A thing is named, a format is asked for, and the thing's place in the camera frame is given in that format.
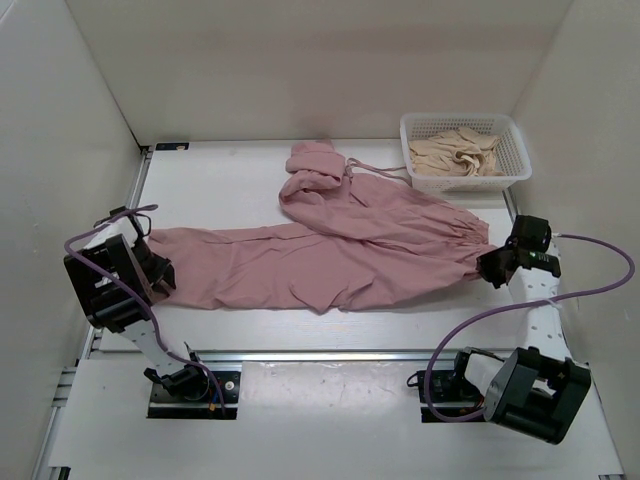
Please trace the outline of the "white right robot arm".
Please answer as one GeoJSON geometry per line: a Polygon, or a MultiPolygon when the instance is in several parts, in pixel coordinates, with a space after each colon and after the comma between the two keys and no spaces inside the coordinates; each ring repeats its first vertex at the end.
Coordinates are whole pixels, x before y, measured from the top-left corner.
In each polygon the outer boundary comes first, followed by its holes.
{"type": "Polygon", "coordinates": [[[554,302],[558,250],[548,221],[519,215],[505,244],[477,261],[480,276],[506,286],[524,304],[519,345],[506,359],[467,347],[455,359],[449,387],[460,399],[483,397],[482,417],[547,443],[561,443],[590,387],[588,370],[571,358],[554,302]]]}

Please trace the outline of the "pink trousers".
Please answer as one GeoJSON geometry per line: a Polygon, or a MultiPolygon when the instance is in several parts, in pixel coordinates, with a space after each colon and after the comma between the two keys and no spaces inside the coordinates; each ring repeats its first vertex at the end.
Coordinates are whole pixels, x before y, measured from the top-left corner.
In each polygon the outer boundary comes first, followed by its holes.
{"type": "Polygon", "coordinates": [[[392,179],[360,172],[328,141],[293,146],[278,200],[287,222],[155,229],[175,270],[172,305],[216,310],[391,307],[473,280],[488,224],[392,179]]]}

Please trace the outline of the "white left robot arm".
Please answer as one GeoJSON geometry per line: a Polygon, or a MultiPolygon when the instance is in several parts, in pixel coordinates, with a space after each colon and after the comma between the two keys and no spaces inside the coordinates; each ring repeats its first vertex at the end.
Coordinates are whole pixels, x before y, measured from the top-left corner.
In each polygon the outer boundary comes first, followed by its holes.
{"type": "Polygon", "coordinates": [[[152,307],[176,288],[172,262],[147,243],[155,204],[119,207],[64,243],[64,267],[91,326],[131,342],[149,361],[144,375],[169,395],[196,401],[210,377],[196,354],[162,338],[152,307]]]}

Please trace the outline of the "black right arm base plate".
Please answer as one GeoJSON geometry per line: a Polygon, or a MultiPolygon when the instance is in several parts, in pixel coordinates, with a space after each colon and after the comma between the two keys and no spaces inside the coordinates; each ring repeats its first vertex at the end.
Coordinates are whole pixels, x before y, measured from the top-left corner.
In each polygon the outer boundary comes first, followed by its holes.
{"type": "Polygon", "coordinates": [[[416,388],[423,423],[442,423],[434,414],[450,417],[453,423],[477,413],[466,423],[503,424],[507,414],[521,410],[528,393],[519,378],[495,379],[502,363],[495,367],[472,367],[471,381],[453,367],[434,368],[427,378],[427,370],[417,370],[407,379],[409,388],[416,388]]]}

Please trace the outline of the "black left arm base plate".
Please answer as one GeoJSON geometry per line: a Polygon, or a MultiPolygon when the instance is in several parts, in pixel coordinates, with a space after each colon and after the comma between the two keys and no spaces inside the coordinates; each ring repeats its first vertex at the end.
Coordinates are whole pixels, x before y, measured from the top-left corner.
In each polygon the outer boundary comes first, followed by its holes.
{"type": "Polygon", "coordinates": [[[179,389],[169,392],[160,381],[152,381],[147,407],[148,419],[163,420],[236,420],[241,390],[240,370],[213,372],[222,395],[201,374],[188,379],[179,389]]]}

